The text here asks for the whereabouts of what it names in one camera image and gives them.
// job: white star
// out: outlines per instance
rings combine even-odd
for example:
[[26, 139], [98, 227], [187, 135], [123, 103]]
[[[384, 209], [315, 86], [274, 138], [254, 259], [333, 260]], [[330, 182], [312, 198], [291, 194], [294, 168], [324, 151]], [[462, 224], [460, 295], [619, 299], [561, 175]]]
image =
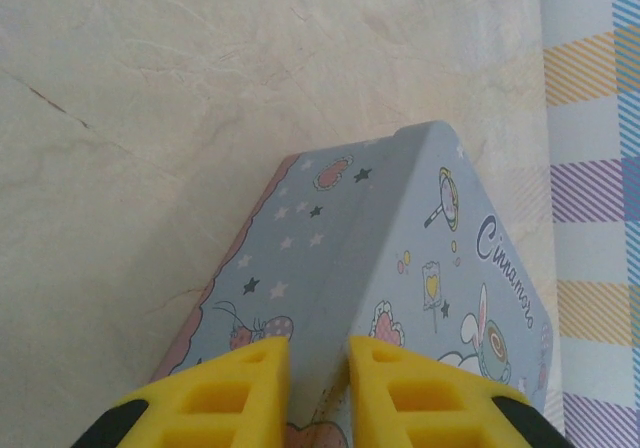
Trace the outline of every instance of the white star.
[[246, 268], [249, 266], [249, 262], [251, 261], [252, 256], [244, 255], [242, 258], [238, 260], [238, 269]]
[[276, 286], [269, 290], [269, 292], [271, 293], [271, 299], [273, 300], [274, 298], [282, 298], [284, 296], [284, 290], [286, 290], [288, 286], [289, 285], [285, 285], [284, 283], [279, 281]]
[[324, 235], [319, 235], [318, 233], [313, 235], [313, 238], [309, 240], [309, 248], [315, 245], [319, 245], [320, 242], [322, 241], [322, 238], [324, 238]]
[[281, 206], [280, 209], [276, 211], [276, 214], [273, 216], [273, 219], [281, 220], [282, 218], [284, 218], [284, 215], [287, 214], [287, 211], [289, 211], [289, 208], [285, 208], [284, 206]]
[[280, 242], [280, 250], [284, 250], [285, 248], [291, 248], [291, 243], [293, 242], [293, 238], [289, 238], [288, 236]]

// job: blue stripe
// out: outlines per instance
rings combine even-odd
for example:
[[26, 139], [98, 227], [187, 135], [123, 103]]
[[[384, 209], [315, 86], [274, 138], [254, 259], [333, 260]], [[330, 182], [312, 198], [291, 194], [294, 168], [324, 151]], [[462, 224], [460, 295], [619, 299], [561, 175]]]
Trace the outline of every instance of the blue stripe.
[[[632, 101], [635, 101], [635, 103], [629, 103], [627, 98], [630, 98]], [[632, 106], [636, 109], [638, 109], [638, 107], [640, 106], [640, 97], [638, 97], [638, 95], [636, 95], [635, 93], [625, 93], [624, 96], [621, 96], [620, 98], [618, 98], [618, 101], [625, 103], [629, 106]]]
[[[620, 59], [618, 57], [616, 57], [616, 64], [620, 65], [620, 66], [624, 66], [625, 68], [631, 70], [633, 73], [637, 73], [640, 74], [640, 71], [638, 71], [636, 68], [632, 68], [631, 66], [629, 66], [627, 63], [620, 61]], [[626, 78], [631, 78], [633, 81], [639, 81], [639, 79], [635, 76], [631, 76], [631, 74], [627, 71], [624, 70], [619, 70], [616, 68], [616, 71], [618, 71], [618, 73], [624, 75]]]
[[640, 51], [636, 49], [636, 48], [640, 48], [640, 43], [630, 43], [630, 41], [625, 36], [620, 34], [623, 31], [624, 31], [623, 29], [618, 29], [614, 32], [615, 39], [613, 42], [613, 46], [616, 49], [616, 53], [621, 51], [618, 49], [618, 47], [620, 47], [620, 48], [624, 48], [626, 51], [630, 51], [634, 55], [640, 56]]
[[[638, 115], [636, 115], [633, 111], [631, 111], [629, 108], [627, 108], [627, 107], [626, 107], [626, 106], [624, 106], [624, 105], [618, 105], [618, 109], [619, 109], [621, 112], [628, 114], [629, 116], [633, 116], [633, 117], [637, 117], [637, 116], [638, 116]], [[636, 123], [636, 122], [634, 122], [634, 121], [631, 121], [629, 118], [627, 118], [626, 116], [623, 116], [623, 115], [620, 115], [620, 119], [621, 119], [621, 120], [625, 120], [627, 123], [631, 123], [631, 124]]]
[[621, 142], [620, 145], [621, 145], [622, 156], [640, 155], [640, 151], [635, 151], [633, 146], [630, 146], [623, 142]]
[[635, 86], [631, 85], [629, 82], [623, 80], [619, 76], [616, 76], [616, 81], [618, 82], [618, 85], [622, 85], [622, 87], [618, 86], [618, 89], [620, 91], [633, 91], [635, 89]]
[[627, 262], [640, 268], [640, 256], [635, 253], [627, 251]]
[[629, 16], [638, 16], [637, 12], [627, 8], [624, 5], [631, 5], [632, 7], [636, 7], [635, 4], [627, 1], [627, 0], [617, 0], [619, 3], [613, 3], [614, 8], [618, 8], [623, 13], [626, 13]]
[[629, 223], [627, 224], [627, 229], [633, 233], [635, 236], [637, 236], [638, 238], [640, 238], [640, 230], [638, 230], [637, 228], [634, 228], [633, 223]]
[[617, 23], [615, 19], [613, 20], [613, 26], [617, 30], [628, 30], [629, 26], [632, 26], [634, 24], [636, 24], [636, 23]]
[[627, 133], [620, 132], [620, 138], [622, 138], [620, 142], [625, 143], [629, 150], [635, 151], [639, 149], [638, 142], [634, 138], [631, 138], [629, 135], [627, 135]]
[[616, 61], [620, 60], [620, 58], [624, 58], [626, 60], [629, 60], [631, 63], [638, 63], [638, 55], [640, 55], [640, 52], [635, 52], [634, 53], [635, 56], [633, 56], [633, 54], [631, 56], [627, 55], [624, 51], [618, 49], [618, 44], [616, 43]]
[[620, 117], [620, 121], [620, 128], [622, 128], [625, 132], [624, 137], [631, 143], [637, 145], [638, 139], [640, 138], [638, 137], [638, 125], [636, 123], [633, 123], [631, 126], [625, 125], [625, 123], [628, 123], [628, 121], [622, 116]]
[[622, 20], [622, 22], [624, 23], [622, 25], [616, 25], [617, 27], [625, 28], [625, 27], [627, 27], [629, 25], [633, 25], [633, 20], [630, 20], [629, 18], [625, 18], [624, 16], [622, 16], [619, 13], [616, 13], [615, 11], [613, 12], [613, 18], [614, 18], [614, 20], [615, 19]]

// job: purple stripe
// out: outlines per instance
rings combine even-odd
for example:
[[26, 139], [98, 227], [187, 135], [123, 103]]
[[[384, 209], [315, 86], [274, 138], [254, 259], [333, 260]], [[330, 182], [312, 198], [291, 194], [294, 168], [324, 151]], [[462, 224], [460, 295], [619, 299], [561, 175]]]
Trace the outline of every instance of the purple stripe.
[[[610, 190], [608, 189], [608, 187], [614, 184], [618, 184], [618, 186], [620, 186], [620, 183], [622, 181], [622, 172], [620, 166], [618, 166], [617, 170], [610, 170], [612, 171], [610, 172], [609, 170], [605, 170], [598, 165], [601, 165], [601, 162], [589, 161], [586, 163], [580, 163], [580, 166], [578, 164], [575, 164], [574, 167], [576, 170], [580, 171], [580, 173], [583, 173], [582, 170], [588, 171], [589, 173], [584, 173], [584, 176], [588, 177], [611, 196], [615, 197], [616, 195], [619, 195], [619, 193], [616, 193], [615, 190]], [[598, 179], [592, 178], [592, 176], [600, 179], [601, 182], [599, 183]]]
[[584, 196], [582, 193], [580, 193], [575, 185], [571, 185], [569, 183], [566, 182], [566, 180], [563, 180], [561, 178], [559, 179], [555, 179], [551, 182], [552, 186], [557, 186], [557, 188], [559, 190], [562, 190], [562, 192], [564, 192], [563, 194], [564, 196], [564, 202], [568, 203], [568, 198], [572, 199], [575, 201], [575, 204], [578, 204], [583, 210], [588, 211], [591, 214], [591, 217], [588, 218], [589, 221], [615, 221], [615, 217], [614, 216], [605, 216], [602, 214], [602, 212], [604, 211], [602, 208], [602, 206], [598, 206], [597, 204], [593, 203], [591, 200], [589, 200], [588, 197]]
[[[596, 187], [600, 187], [604, 192], [615, 197], [616, 192], [614, 190], [608, 189], [608, 187], [612, 186], [616, 182], [619, 186], [620, 181], [622, 180], [622, 175], [620, 173], [617, 173], [618, 176], [616, 177], [616, 176], [613, 176], [615, 175], [614, 173], [614, 174], [609, 174], [609, 176], [605, 176], [607, 173], [606, 170], [603, 170], [601, 167], [598, 167], [597, 166], [598, 164], [600, 164], [599, 161], [589, 161], [589, 162], [580, 163], [579, 165], [577, 163], [571, 163], [570, 165], [571, 165], [571, 168], [579, 172], [585, 178], [589, 179]], [[608, 198], [605, 193], [602, 193], [600, 191], [598, 193], [603, 198], [606, 198], [612, 203], [615, 203], [615, 201]]]
[[568, 216], [565, 221], [585, 222], [590, 220], [590, 217], [584, 213], [583, 209], [576, 206], [571, 199], [567, 199], [564, 196], [564, 190], [556, 188], [553, 186], [553, 183], [551, 184], [551, 195], [555, 195], [555, 198], [558, 200], [558, 202], [554, 204], [555, 207], [567, 213]]
[[569, 221], [571, 221], [571, 216], [567, 215], [567, 213], [558, 210], [553, 212], [554, 223], [567, 223]]
[[593, 191], [597, 191], [597, 190], [589, 191], [588, 188], [591, 188], [591, 187], [584, 186], [584, 183], [581, 183], [582, 180], [580, 180], [580, 178], [575, 178], [571, 176], [571, 174], [566, 174], [566, 175], [567, 176], [565, 176], [564, 178], [559, 177], [556, 181], [565, 184], [568, 188], [571, 188], [572, 189], [571, 191], [577, 194], [576, 198], [578, 198], [581, 202], [589, 203], [597, 211], [613, 212], [614, 214], [617, 214], [618, 217], [621, 217], [623, 215], [624, 208], [622, 203], [620, 203], [619, 206], [617, 206], [616, 203], [614, 202], [606, 203], [605, 201], [609, 201], [607, 197], [602, 197], [598, 199], [598, 197], [593, 193]]
[[636, 410], [564, 394], [566, 430], [577, 446], [637, 448]]
[[619, 161], [568, 163], [551, 167], [554, 209], [558, 202], [568, 203], [567, 197], [582, 205], [589, 221], [617, 221], [624, 218], [622, 174]]
[[[553, 186], [551, 187], [552, 200], [557, 200], [559, 197], [561, 197], [561, 195], [558, 194], [558, 191], [562, 192], [562, 190], [558, 190]], [[553, 208], [554, 212], [563, 211], [565, 213], [565, 218], [562, 221], [579, 221], [583, 223], [589, 221], [588, 217], [584, 217], [586, 215], [580, 208], [573, 205], [571, 201], [564, 197], [562, 197], [558, 201], [555, 201], [553, 203]]]

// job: cartoon character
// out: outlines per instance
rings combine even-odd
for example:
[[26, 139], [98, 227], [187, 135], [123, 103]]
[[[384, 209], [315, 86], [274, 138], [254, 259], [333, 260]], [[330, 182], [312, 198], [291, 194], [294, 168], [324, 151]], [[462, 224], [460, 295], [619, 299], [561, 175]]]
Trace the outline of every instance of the cartoon character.
[[442, 287], [440, 286], [440, 263], [430, 261], [422, 267], [422, 286], [424, 289], [424, 311], [433, 311], [433, 329], [438, 333], [436, 308], [442, 305]]
[[310, 423], [302, 428], [287, 423], [286, 448], [349, 448], [342, 429], [332, 421]]
[[523, 395], [527, 394], [527, 378], [525, 376], [518, 380], [518, 391]]
[[404, 346], [404, 330], [402, 325], [393, 321], [391, 303], [381, 301], [373, 310], [373, 321], [369, 336], [396, 346]]
[[463, 343], [473, 345], [475, 353], [462, 357], [458, 352], [451, 352], [439, 361], [494, 381], [509, 383], [511, 364], [507, 345], [498, 325], [493, 320], [487, 320], [487, 287], [484, 283], [480, 290], [478, 317], [473, 313], [465, 316], [460, 328], [460, 337]]
[[405, 275], [408, 275], [410, 263], [411, 263], [411, 252], [409, 250], [405, 250], [404, 254], [402, 255], [402, 259], [399, 259], [398, 263], [396, 264], [398, 273], [400, 275], [402, 275], [403, 273]]
[[535, 395], [540, 390], [544, 390], [544, 387], [547, 386], [547, 377], [549, 376], [549, 373], [547, 370], [547, 364], [544, 362], [544, 357], [547, 354], [547, 351], [551, 348], [552, 340], [553, 335], [551, 333], [551, 327], [548, 323], [543, 323], [542, 332], [540, 334], [540, 361], [538, 363], [538, 380], [536, 388], [533, 390], [531, 396]]
[[453, 182], [451, 171], [442, 167], [440, 168], [440, 204], [424, 222], [424, 227], [428, 228], [440, 213], [444, 213], [449, 229], [456, 231], [458, 228], [458, 207], [458, 190]]
[[[227, 304], [229, 308], [219, 306]], [[276, 316], [266, 322], [260, 322], [259, 319], [253, 320], [253, 329], [247, 328], [240, 318], [236, 315], [236, 307], [230, 301], [219, 301], [215, 303], [212, 310], [220, 310], [233, 316], [233, 330], [229, 338], [229, 347], [231, 350], [237, 350], [250, 343], [269, 338], [271, 336], [286, 336], [287, 340], [293, 335], [293, 321], [288, 316]]]

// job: yellow stripe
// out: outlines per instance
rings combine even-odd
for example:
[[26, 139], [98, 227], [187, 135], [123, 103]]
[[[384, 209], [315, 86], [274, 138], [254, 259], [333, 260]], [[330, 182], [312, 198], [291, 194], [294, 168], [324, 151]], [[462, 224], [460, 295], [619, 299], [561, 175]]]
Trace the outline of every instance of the yellow stripe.
[[[545, 63], [555, 66], [558, 69], [562, 69], [562, 66], [559, 66], [559, 63], [557, 61], [554, 61], [552, 58], [549, 58], [549, 60], [545, 60]], [[569, 62], [566, 62], [566, 64], [568, 66], [570, 66], [571, 68], [573, 68], [577, 73], [580, 73], [580, 75], [575, 75], [575, 77], [581, 81], [582, 83], [584, 83], [586, 86], [590, 87], [592, 90], [597, 91], [601, 96], [609, 96], [609, 92], [610, 90], [605, 90], [604, 88], [598, 87], [595, 83], [591, 83], [589, 81], [589, 77], [592, 76], [591, 73], [589, 73], [587, 70], [585, 70], [584, 68], [581, 68], [580, 66], [576, 66], [573, 65]], [[598, 94], [595, 93], [591, 93], [591, 96], [594, 98], [598, 97]]]
[[627, 285], [558, 281], [558, 309], [562, 336], [631, 346]]
[[544, 50], [547, 104], [640, 89], [640, 29], [627, 27]]

